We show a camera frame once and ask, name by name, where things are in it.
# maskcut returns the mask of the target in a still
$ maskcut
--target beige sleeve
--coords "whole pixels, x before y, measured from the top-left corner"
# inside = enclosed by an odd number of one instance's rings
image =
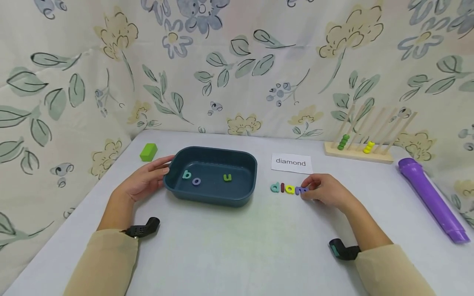
[[[436,295],[399,245],[359,253],[355,266],[371,296]]]
[[[125,295],[137,252],[138,239],[129,237],[118,229],[94,232],[64,295]]]

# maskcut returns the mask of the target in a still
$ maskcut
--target left hand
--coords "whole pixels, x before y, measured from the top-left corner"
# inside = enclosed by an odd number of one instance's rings
[[[145,199],[163,187],[163,177],[170,171],[168,168],[174,155],[158,158],[130,175],[112,193],[128,196],[133,202]]]

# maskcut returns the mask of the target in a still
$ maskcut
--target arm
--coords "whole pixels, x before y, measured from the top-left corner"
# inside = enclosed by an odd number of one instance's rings
[[[339,181],[328,174],[312,174],[301,186],[310,188],[302,193],[303,199],[320,200],[346,215],[362,251],[355,265],[370,295],[435,295],[401,247],[392,243],[362,203]]]
[[[169,171],[166,163],[173,157],[144,165],[113,191],[64,295],[125,295],[137,257],[138,239],[121,231],[132,225],[135,202],[163,187],[163,176]]]

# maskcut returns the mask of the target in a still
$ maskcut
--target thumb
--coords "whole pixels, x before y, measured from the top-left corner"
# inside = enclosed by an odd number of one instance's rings
[[[321,188],[316,188],[314,190],[309,190],[301,193],[301,198],[305,200],[317,199],[319,200],[321,196]]]

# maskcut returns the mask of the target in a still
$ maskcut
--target wooden base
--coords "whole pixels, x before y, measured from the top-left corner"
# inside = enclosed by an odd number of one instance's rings
[[[331,148],[332,144],[333,142],[324,142],[324,153],[328,156],[344,157],[344,158],[350,158],[350,159],[357,159],[361,161],[373,161],[373,162],[380,162],[380,163],[386,163],[386,164],[393,163],[393,157],[390,154],[390,151],[388,151],[386,155],[382,155],[380,153],[375,154],[374,152],[365,154],[364,152],[362,152],[362,150],[356,151],[357,146],[355,145],[353,145],[351,150],[347,150],[347,148],[345,148],[344,150],[339,150],[337,148],[337,145],[334,146],[334,148]]]

